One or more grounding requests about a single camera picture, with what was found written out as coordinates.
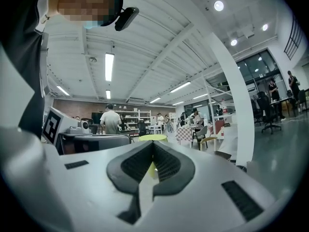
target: gray floor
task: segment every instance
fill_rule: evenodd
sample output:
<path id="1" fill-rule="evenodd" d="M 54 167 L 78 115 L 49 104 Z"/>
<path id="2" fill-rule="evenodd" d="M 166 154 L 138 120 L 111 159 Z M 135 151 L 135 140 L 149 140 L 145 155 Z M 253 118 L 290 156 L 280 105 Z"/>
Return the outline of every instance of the gray floor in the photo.
<path id="1" fill-rule="evenodd" d="M 248 175 L 264 185 L 274 196 L 293 192 L 308 162 L 309 119 L 305 114 L 288 118 L 281 126 L 261 132 L 255 128 L 253 160 L 248 164 Z"/>

